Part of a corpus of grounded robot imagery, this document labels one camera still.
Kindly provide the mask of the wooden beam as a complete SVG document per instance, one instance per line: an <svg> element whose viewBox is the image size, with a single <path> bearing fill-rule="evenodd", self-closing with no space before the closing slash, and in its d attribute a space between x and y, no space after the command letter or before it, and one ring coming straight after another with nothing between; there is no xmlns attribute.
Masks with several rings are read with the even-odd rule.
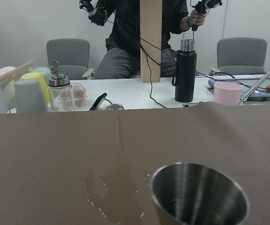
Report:
<svg viewBox="0 0 270 225"><path fill-rule="evenodd" d="M140 1L140 76L143 83L161 77L162 0Z"/></svg>

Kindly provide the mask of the grey chair left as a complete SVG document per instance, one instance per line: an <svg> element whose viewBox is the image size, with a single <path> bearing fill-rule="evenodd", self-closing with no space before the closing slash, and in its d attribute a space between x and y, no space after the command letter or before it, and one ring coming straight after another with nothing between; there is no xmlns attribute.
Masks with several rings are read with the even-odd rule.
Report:
<svg viewBox="0 0 270 225"><path fill-rule="evenodd" d="M70 80L84 80L93 77L93 69L89 68L90 44L78 38L60 38L46 43L49 69L53 68L53 60L59 62L58 70L69 76Z"/></svg>

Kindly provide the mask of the steel jigger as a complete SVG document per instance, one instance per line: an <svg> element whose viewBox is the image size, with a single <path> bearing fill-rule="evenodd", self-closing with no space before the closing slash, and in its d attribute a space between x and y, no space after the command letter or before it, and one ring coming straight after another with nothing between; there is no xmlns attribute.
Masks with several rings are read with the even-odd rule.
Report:
<svg viewBox="0 0 270 225"><path fill-rule="evenodd" d="M232 178L205 165L177 162L151 177L160 225L242 225L250 204Z"/></svg>

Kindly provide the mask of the grey blue cup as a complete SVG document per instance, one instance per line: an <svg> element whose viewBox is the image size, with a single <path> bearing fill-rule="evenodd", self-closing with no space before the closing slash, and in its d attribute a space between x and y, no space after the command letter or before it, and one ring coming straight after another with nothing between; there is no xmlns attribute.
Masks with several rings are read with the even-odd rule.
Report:
<svg viewBox="0 0 270 225"><path fill-rule="evenodd" d="M15 82L17 113L45 113L48 107L41 85L36 79L20 79Z"/></svg>

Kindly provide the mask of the teach pendant tablet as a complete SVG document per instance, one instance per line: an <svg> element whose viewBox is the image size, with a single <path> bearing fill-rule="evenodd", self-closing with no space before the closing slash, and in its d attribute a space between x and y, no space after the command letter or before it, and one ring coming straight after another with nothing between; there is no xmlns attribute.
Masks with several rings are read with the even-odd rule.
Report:
<svg viewBox="0 0 270 225"><path fill-rule="evenodd" d="M216 76L208 81L211 88L217 82L232 82L243 86L242 95L244 95L263 75L235 75ZM267 102L270 101L270 77L268 77L247 99L247 101Z"/></svg>

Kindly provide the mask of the pink plastic cup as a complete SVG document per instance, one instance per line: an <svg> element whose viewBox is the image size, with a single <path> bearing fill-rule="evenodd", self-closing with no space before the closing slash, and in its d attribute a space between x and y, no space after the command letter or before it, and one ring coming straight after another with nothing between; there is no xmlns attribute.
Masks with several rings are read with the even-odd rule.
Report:
<svg viewBox="0 0 270 225"><path fill-rule="evenodd" d="M238 105L243 86L233 82L217 82L214 84L214 102L222 105Z"/></svg>

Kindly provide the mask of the seated person operator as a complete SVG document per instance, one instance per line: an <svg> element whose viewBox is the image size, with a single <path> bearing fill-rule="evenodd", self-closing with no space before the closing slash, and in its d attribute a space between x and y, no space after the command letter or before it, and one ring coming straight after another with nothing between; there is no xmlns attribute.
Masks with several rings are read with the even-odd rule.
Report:
<svg viewBox="0 0 270 225"><path fill-rule="evenodd" d="M89 20L104 26L114 15L113 28L105 40L107 52L95 74L95 79L124 79L138 75L140 70L140 1L99 0L93 6L89 0L81 0L80 8L88 12ZM161 25L161 76L172 77L175 70L175 51L168 43L171 34L181 34L190 28L204 24L206 9L199 5L188 12L184 0L164 0L159 25Z"/></svg>

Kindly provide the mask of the glass dispenser bottle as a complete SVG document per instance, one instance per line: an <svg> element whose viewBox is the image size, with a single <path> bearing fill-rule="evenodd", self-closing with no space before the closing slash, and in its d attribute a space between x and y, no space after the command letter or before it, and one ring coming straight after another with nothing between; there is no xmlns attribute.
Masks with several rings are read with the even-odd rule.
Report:
<svg viewBox="0 0 270 225"><path fill-rule="evenodd" d="M49 97L52 112L74 112L75 103L70 79L58 70L59 62L52 60L53 68L49 79Z"/></svg>

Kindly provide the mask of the grey chair right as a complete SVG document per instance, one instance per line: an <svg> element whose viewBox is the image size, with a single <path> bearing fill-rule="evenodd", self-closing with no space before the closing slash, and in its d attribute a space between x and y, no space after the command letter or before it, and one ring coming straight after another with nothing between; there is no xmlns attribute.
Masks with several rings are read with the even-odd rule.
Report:
<svg viewBox="0 0 270 225"><path fill-rule="evenodd" d="M267 42L262 38L231 37L217 43L217 66L212 73L252 75L264 73Z"/></svg>

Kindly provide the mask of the silver metal rod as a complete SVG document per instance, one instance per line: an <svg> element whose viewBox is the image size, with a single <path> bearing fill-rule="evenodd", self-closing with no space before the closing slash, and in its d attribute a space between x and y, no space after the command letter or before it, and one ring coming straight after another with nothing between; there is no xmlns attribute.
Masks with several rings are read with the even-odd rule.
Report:
<svg viewBox="0 0 270 225"><path fill-rule="evenodd" d="M260 78L249 90L243 94L238 102L238 105L247 101L247 98L270 76L270 70Z"/></svg>

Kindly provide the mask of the grey chair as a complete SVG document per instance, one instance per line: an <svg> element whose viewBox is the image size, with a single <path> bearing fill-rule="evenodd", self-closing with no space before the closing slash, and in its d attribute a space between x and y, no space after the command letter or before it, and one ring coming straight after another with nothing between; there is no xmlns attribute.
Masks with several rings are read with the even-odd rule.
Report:
<svg viewBox="0 0 270 225"><path fill-rule="evenodd" d="M59 62L58 70L69 76L70 80L84 80L93 77L93 69L89 68L90 44L78 38L60 38L46 43L49 69L53 68L53 60Z"/></svg>
<svg viewBox="0 0 270 225"><path fill-rule="evenodd" d="M217 66L212 73L252 75L264 73L267 42L262 38L231 37L217 43Z"/></svg>

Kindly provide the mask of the black thermos bottle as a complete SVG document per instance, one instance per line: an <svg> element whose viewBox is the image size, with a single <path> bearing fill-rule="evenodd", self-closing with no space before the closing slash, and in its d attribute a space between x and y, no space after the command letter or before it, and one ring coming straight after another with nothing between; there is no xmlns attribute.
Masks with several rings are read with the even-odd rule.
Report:
<svg viewBox="0 0 270 225"><path fill-rule="evenodd" d="M175 86L175 100L189 103L193 100L197 53L195 40L181 40L181 49L175 54L175 71L172 85Z"/></svg>

